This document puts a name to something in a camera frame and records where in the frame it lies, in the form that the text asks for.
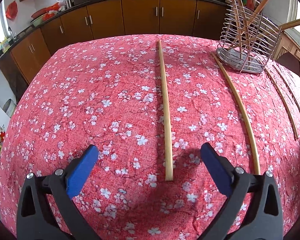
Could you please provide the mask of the brown lower kitchen cabinets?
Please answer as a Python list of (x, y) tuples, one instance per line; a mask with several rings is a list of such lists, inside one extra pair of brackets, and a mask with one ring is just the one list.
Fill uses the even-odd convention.
[(30, 83), (59, 49), (78, 42), (134, 34), (174, 34), (218, 40), (226, 6), (201, 0), (107, 0), (66, 12), (11, 50)]

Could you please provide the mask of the white plastic bucket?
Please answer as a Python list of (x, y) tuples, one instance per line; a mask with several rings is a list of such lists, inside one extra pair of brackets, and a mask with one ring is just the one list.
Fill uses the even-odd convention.
[(2, 110), (11, 118), (16, 109), (16, 104), (12, 99), (8, 99), (3, 105)]

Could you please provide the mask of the thin wooden chopstick table edge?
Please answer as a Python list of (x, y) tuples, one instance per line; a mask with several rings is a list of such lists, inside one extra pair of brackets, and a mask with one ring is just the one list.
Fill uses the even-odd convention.
[(300, 113), (300, 105), (299, 105), (299, 103), (298, 103), (298, 101), (297, 101), (297, 99), (296, 99), (296, 97), (295, 97), (293, 91), (291, 90), (291, 88), (290, 88), (290, 86), (289, 86), (289, 83), (288, 83), (288, 82), (286, 81), (286, 79), (283, 77), (283, 75), (281, 74), (280, 70), (277, 69), (276, 66), (274, 66), (274, 68), (275, 68), (276, 72), (279, 74), (279, 76), (281, 77), (281, 79), (282, 79), (282, 81), (284, 82), (284, 84), (286, 85), (287, 89), (289, 90), (289, 92), (290, 92), (290, 94), (291, 94), (291, 96), (292, 96), (292, 98), (293, 98), (293, 100), (294, 100), (294, 102), (295, 102), (295, 104), (296, 104), (296, 106), (297, 106), (297, 108), (298, 108), (298, 110), (299, 110), (299, 113)]

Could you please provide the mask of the red floral tablecloth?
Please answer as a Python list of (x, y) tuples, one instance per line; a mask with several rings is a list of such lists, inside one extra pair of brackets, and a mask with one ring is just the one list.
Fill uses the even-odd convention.
[[(173, 180), (165, 180), (158, 41), (170, 104)], [(65, 168), (89, 145), (98, 162), (73, 201), (102, 239), (196, 239), (225, 202), (199, 150), (208, 142), (253, 171), (250, 142), (212, 40), (130, 35), (58, 50), (23, 94), (0, 156), (0, 213), (17, 233), (26, 175)]]

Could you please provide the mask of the cream wooden side table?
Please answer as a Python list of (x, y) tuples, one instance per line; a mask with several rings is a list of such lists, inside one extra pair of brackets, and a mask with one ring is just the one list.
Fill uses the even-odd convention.
[(281, 32), (273, 60), (300, 76), (300, 46), (286, 32)]

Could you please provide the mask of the red plastic basin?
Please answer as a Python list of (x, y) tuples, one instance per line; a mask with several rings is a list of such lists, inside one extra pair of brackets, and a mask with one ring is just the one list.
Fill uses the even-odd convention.
[(57, 3), (55, 3), (55, 4), (53, 4), (53, 5), (49, 6), (49, 7), (45, 7), (43, 9), (38, 10), (37, 12), (35, 12), (34, 14), (31, 15), (31, 18), (33, 20), (35, 20), (39, 16), (42, 16), (43, 14), (45, 14), (45, 13), (51, 11), (51, 10), (58, 10), (59, 8), (60, 8), (60, 5), (57, 2)]

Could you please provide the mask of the chopstick in holder leaning right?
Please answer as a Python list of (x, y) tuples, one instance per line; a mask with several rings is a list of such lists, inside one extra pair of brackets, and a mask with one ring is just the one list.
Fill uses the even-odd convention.
[[(263, 10), (263, 8), (266, 6), (268, 1), (269, 0), (262, 0), (261, 3), (257, 6), (253, 15), (249, 18), (249, 23), (247, 22), (248, 27), (252, 23), (252, 20)], [(238, 47), (238, 42), (237, 42), (237, 39), (235, 38), (235, 40), (231, 44), (230, 48), (237, 48), (237, 47)]]

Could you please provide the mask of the chopstick in holder leaning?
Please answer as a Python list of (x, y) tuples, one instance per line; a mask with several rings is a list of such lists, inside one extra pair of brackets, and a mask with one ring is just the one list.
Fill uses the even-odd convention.
[(243, 7), (242, 0), (231, 0), (232, 1), (232, 9), (234, 11), (236, 27), (237, 27), (237, 42), (239, 46), (239, 50), (242, 49), (250, 49), (249, 42), (249, 31), (247, 19), (245, 16), (245, 10)]
[[(268, 1), (269, 0), (262, 0), (261, 3), (257, 6), (253, 15), (249, 18), (249, 23), (247, 22), (248, 27), (252, 23), (252, 20), (263, 10), (263, 8), (266, 6)], [(238, 47), (238, 42), (237, 42), (237, 39), (235, 38), (235, 40), (231, 44), (230, 48), (237, 48), (237, 47)]]

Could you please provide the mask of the chopstick in holder leaning left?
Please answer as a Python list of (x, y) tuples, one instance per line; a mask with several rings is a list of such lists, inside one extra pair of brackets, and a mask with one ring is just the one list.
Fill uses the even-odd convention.
[(239, 46), (239, 50), (242, 49), (250, 49), (249, 42), (249, 31), (247, 19), (245, 16), (245, 10), (243, 7), (242, 0), (231, 0), (232, 1), (232, 9), (234, 11), (236, 27), (237, 27), (237, 42)]

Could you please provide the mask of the red plastic bag on wall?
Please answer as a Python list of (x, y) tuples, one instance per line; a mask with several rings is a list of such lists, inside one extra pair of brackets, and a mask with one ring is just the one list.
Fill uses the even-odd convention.
[(5, 11), (6, 18), (8, 20), (14, 21), (18, 13), (18, 5), (16, 1), (11, 2)]

